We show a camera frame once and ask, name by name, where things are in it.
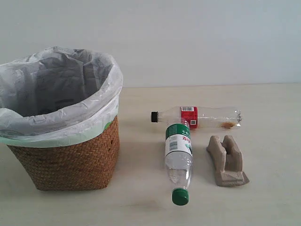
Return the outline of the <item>beige moulded pulp packaging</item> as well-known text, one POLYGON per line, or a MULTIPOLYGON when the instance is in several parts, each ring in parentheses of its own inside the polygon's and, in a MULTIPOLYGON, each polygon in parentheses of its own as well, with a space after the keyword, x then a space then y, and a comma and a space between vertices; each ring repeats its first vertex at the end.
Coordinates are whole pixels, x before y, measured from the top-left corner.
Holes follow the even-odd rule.
POLYGON ((218 136, 211 136, 206 150, 213 161, 218 186, 233 187, 249 183, 243 171, 243 154, 233 136, 225 135, 223 141, 218 136))

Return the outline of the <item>brown woven wicker basket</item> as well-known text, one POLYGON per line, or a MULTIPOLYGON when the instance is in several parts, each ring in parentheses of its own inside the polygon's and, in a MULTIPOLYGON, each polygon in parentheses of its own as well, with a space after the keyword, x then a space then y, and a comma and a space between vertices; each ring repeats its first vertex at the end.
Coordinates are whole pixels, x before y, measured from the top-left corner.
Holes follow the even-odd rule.
POLYGON ((86 191, 106 188, 119 155, 117 117, 95 138, 80 144, 33 148, 9 146, 41 191, 86 191))

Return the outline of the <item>clear bottle red label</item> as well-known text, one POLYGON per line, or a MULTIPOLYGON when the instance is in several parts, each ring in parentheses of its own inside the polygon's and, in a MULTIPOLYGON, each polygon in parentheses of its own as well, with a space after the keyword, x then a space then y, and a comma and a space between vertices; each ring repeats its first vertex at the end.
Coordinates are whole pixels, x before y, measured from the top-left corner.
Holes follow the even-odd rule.
POLYGON ((233 129, 241 126, 242 116, 235 107, 175 106, 164 112, 151 112, 150 120, 152 123, 185 123, 190 129, 233 129))

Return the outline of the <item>white plastic bin liner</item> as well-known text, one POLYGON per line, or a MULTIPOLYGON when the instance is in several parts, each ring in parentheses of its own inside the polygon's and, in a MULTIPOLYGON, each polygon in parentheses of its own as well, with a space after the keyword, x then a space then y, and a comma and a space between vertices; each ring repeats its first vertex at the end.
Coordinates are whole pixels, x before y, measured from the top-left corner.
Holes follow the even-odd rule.
POLYGON ((0 66, 0 141, 49 148, 89 141, 118 114, 123 74, 115 59, 50 47, 0 66))

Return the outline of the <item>clear bottle green cap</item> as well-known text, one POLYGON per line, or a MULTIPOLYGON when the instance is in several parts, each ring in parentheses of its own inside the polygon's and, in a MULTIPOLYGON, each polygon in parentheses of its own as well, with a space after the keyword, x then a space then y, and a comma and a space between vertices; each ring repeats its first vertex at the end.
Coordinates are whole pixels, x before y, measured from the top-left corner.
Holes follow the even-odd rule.
POLYGON ((165 168, 172 185, 172 202, 177 206, 188 204, 193 154, 190 126, 183 118, 171 118, 167 121, 165 168))

